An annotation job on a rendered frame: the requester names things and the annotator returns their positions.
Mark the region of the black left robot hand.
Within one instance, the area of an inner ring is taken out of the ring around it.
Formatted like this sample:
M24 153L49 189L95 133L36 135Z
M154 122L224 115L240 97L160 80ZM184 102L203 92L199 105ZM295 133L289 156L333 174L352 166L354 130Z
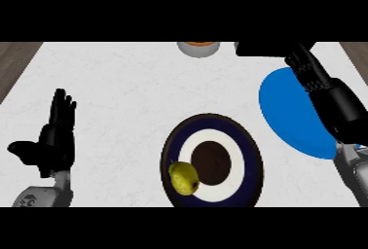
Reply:
M8 151L23 163L36 166L42 178L60 171L70 171L76 162L76 110L78 103L64 89L55 90L49 122L39 134L39 141L15 141Z

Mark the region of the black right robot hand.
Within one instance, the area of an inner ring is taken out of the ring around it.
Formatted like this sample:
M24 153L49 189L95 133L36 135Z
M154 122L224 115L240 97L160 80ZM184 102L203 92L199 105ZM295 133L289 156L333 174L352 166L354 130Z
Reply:
M355 92L335 78L302 43L293 43L286 58L308 92L323 125L344 144L368 147L368 109Z

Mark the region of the dark blue ringed plate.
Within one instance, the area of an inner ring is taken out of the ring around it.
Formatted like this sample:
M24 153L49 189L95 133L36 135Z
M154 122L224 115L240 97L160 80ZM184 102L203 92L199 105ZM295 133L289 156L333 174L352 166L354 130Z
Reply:
M205 142L222 145L231 158L231 172L222 183L200 182L191 196L182 196L172 185L171 164L193 163L193 153ZM162 181L177 207L252 207L262 193L264 161L256 142L240 123L218 114L200 114L185 119L174 129L162 152Z

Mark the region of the yellow-green pear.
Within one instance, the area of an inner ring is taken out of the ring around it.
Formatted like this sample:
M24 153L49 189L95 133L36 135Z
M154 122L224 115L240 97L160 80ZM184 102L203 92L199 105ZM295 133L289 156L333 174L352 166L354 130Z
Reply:
M171 179L177 192L182 196L191 196L200 185L199 173L194 166L185 161L171 164Z

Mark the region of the black appliance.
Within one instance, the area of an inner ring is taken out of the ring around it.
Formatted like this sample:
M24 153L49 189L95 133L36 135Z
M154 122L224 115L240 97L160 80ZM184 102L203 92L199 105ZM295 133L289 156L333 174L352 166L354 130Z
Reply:
M293 42L268 41L268 42L236 42L239 56L264 56L264 57L287 57Z

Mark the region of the grey cup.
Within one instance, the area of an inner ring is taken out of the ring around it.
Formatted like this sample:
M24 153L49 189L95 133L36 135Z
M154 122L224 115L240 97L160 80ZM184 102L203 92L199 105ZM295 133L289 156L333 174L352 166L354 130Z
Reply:
M203 58L213 55L219 48L219 42L178 42L180 49L191 57Z

